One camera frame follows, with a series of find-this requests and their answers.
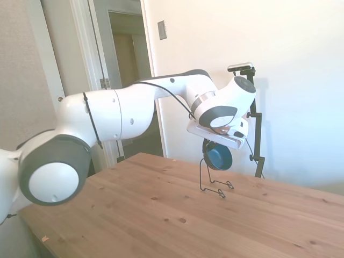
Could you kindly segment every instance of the wood knot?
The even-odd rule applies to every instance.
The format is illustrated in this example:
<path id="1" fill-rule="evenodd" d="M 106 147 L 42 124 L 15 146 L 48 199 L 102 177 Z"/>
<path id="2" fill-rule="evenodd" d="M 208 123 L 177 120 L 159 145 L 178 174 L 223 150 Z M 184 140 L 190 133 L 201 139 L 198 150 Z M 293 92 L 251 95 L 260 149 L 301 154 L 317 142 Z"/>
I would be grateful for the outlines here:
<path id="1" fill-rule="evenodd" d="M 186 222 L 187 222 L 187 220 L 184 219 L 184 218 L 180 218 L 179 221 L 180 221 L 181 223 L 186 223 Z"/>
<path id="2" fill-rule="evenodd" d="M 303 246 L 298 245 L 297 243 L 293 243 L 294 246 L 298 247 L 298 248 L 303 248 Z"/>

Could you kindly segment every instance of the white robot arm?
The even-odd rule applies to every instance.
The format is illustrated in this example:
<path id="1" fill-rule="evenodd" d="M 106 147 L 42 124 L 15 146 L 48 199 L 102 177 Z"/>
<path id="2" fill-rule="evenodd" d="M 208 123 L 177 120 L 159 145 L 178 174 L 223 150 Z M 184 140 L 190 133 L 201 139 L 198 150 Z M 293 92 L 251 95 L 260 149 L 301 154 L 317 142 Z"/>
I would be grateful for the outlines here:
<path id="1" fill-rule="evenodd" d="M 37 204 L 59 205 L 83 187 L 98 141 L 137 137 L 149 127 L 154 100 L 181 96 L 191 110 L 187 130 L 239 149 L 248 133 L 242 119 L 255 88 L 236 76 L 217 90 L 203 70 L 150 78 L 119 90 L 91 91 L 66 97 L 55 130 L 42 132 L 17 151 L 0 149 L 0 223 L 19 191 Z"/>

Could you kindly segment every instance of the white wall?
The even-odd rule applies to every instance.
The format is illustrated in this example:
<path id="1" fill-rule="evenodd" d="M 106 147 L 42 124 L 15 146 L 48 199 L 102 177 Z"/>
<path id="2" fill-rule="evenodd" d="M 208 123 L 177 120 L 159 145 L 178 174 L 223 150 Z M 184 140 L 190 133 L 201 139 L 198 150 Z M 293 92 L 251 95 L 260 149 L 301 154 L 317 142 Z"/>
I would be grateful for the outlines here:
<path id="1" fill-rule="evenodd" d="M 343 1 L 144 0 L 143 7 L 155 76 L 200 68 L 221 88 L 232 77 L 228 65 L 255 65 L 267 178 L 313 187 L 344 181 Z M 172 98 L 161 109 L 167 157 L 198 162 L 202 139 L 187 133 L 188 114 Z M 252 119 L 248 140 L 253 145 Z M 254 175 L 248 147 L 232 153 L 231 170 Z"/>
<path id="2" fill-rule="evenodd" d="M 46 34 L 41 34 L 43 28 L 35 27 L 33 30 L 31 27 L 39 20 L 39 16 L 35 16 L 34 21 L 30 20 L 35 3 L 33 0 L 1 1 L 0 148 L 10 151 L 29 137 L 55 126 L 54 106 L 46 76 L 52 76 L 56 70 L 52 66 L 52 70 L 44 69 L 40 59 L 40 54 L 48 49 L 45 48 Z M 38 38 L 44 42 L 37 44 Z M 51 56 L 53 53 L 46 52 L 45 58 Z M 17 213 L 29 203 L 20 196 L 10 213 Z M 37 257 L 18 216 L 6 219 L 0 225 L 0 257 Z"/>

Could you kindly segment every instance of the black wire holder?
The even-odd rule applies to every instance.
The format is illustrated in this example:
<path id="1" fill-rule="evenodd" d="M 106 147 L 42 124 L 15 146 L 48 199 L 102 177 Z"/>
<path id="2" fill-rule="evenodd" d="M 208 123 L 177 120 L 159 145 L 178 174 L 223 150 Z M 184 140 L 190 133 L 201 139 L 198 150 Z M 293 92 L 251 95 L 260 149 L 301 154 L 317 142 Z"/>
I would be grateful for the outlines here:
<path id="1" fill-rule="evenodd" d="M 200 163 L 199 163 L 199 188 L 202 190 L 202 191 L 205 191 L 205 190 L 208 190 L 208 191 L 211 191 L 211 192 L 215 192 L 217 193 L 221 198 L 226 198 L 224 192 L 221 190 L 221 189 L 218 189 L 217 191 L 214 191 L 212 189 L 209 189 L 209 188 L 202 188 L 202 162 L 204 161 L 204 159 L 201 159 L 200 160 Z M 220 181 L 217 181 L 217 180 L 211 180 L 211 176 L 210 176 L 210 171 L 209 171 L 209 166 L 206 165 L 206 168 L 208 170 L 208 175 L 209 175 L 209 182 L 210 183 L 220 183 L 220 184 L 224 184 L 226 186 L 228 186 L 230 189 L 234 189 L 234 186 L 230 183 L 230 181 L 227 181 L 226 183 L 224 182 L 220 182 Z"/>

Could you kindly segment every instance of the wooden table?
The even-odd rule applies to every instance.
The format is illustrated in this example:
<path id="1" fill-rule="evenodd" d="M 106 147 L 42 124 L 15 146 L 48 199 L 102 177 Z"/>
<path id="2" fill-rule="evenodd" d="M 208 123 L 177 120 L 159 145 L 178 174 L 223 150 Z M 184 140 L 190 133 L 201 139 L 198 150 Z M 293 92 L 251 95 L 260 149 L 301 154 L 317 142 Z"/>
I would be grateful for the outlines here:
<path id="1" fill-rule="evenodd" d="M 344 257 L 344 197 L 230 172 L 203 184 L 198 166 L 138 154 L 55 207 L 20 212 L 58 258 Z"/>

